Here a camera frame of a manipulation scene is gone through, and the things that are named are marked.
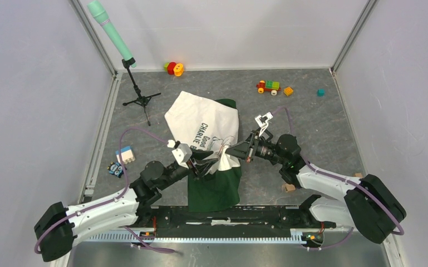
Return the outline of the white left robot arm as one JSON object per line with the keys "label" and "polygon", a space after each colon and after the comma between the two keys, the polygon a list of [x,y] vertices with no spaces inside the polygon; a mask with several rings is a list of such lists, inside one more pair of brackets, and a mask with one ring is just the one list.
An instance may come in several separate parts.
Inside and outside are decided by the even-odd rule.
{"label": "white left robot arm", "polygon": [[211,151],[174,150],[175,161],[164,166],[150,161],[138,179],[111,195],[84,204],[65,207],[52,204],[34,226],[36,254],[43,261],[59,259],[80,242],[123,226],[147,226],[154,217],[152,204],[161,198],[161,190],[186,176],[205,176],[219,158]]}

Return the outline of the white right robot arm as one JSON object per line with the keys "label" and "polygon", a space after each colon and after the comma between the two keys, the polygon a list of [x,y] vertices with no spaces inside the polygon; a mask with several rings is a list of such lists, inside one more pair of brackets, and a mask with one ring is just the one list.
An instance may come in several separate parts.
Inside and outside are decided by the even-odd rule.
{"label": "white right robot arm", "polygon": [[316,191],[300,206],[299,220],[306,227],[319,222],[349,226],[376,244],[391,234],[405,233],[401,222],[406,210],[379,177],[343,176],[321,169],[304,158],[293,135],[284,134],[272,143],[252,133],[225,153],[246,162],[258,157],[280,164],[279,173],[287,184]]}

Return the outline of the white and green t-shirt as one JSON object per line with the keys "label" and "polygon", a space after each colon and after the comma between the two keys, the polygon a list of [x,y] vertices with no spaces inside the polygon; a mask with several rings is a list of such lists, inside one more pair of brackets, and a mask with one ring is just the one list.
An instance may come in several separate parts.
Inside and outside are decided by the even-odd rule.
{"label": "white and green t-shirt", "polygon": [[164,115],[176,141],[193,150],[211,152],[218,159],[202,177],[188,177],[190,212],[214,212],[239,203],[242,169],[239,160],[225,153],[238,142],[239,115],[231,99],[211,100],[181,92]]}

